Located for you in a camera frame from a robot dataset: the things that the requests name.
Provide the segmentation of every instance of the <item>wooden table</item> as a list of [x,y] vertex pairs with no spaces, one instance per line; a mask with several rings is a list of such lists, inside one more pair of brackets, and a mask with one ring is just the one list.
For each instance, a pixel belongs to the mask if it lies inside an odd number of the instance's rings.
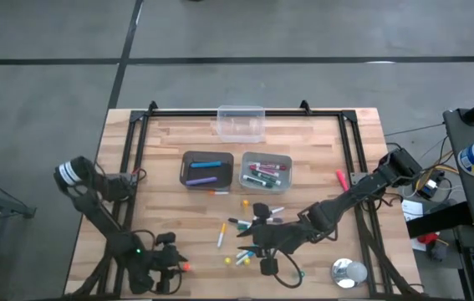
[[[356,109],[367,164],[372,171],[386,154],[385,138],[377,109]],[[97,157],[107,173],[117,172],[125,143],[130,110],[110,110]],[[353,157],[355,147],[350,136]],[[134,160],[131,154],[130,169]],[[188,191],[179,182],[181,158],[186,151],[225,151],[234,155],[233,183],[229,195],[210,196],[205,191]],[[286,154],[293,159],[293,184],[282,195],[253,194],[240,187],[238,171],[245,151]],[[342,188],[335,170],[345,171],[339,124],[332,117],[267,117],[266,142],[259,144],[222,143],[212,117],[151,117],[142,167],[147,177],[139,184],[132,229],[149,229],[155,234],[175,232],[180,253],[190,260],[191,271],[172,298],[339,298],[368,297],[366,285],[342,289],[331,279],[329,270],[339,258],[362,261],[354,211],[346,212],[339,223],[339,240],[304,244],[293,255],[306,273],[301,287],[288,289],[273,277],[262,276],[259,261],[250,266],[224,264],[234,258],[237,247],[251,244],[251,238],[237,238],[234,226],[227,229],[221,248],[217,239],[222,223],[229,217],[252,219],[252,208],[244,209],[242,200],[265,202],[271,207],[285,207],[278,214],[286,222],[297,220],[296,213],[316,201],[335,198]],[[400,208],[381,207],[378,211],[385,251],[408,283],[420,283],[410,239]],[[145,237],[145,244],[150,238]],[[104,251],[105,239],[84,217],[65,293],[73,292],[89,276]],[[295,283],[290,262],[279,258],[279,276]],[[374,267],[376,282],[380,272]],[[154,298],[154,294],[133,295],[127,277],[122,298]]]

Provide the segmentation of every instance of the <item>gray floor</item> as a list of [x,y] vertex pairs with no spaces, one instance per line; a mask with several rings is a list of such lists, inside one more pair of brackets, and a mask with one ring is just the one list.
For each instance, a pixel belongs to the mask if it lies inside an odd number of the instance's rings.
[[[118,58],[133,0],[0,0],[0,59]],[[145,0],[131,57],[474,55],[472,0]],[[38,207],[13,218],[0,298],[61,294],[79,214],[53,168],[97,150],[116,66],[0,66],[0,186]],[[474,105],[474,63],[129,66],[119,108],[377,107],[385,133]],[[389,138],[415,158],[446,135]],[[438,148],[420,159],[429,165]],[[461,297],[454,263],[417,255],[432,296]]]

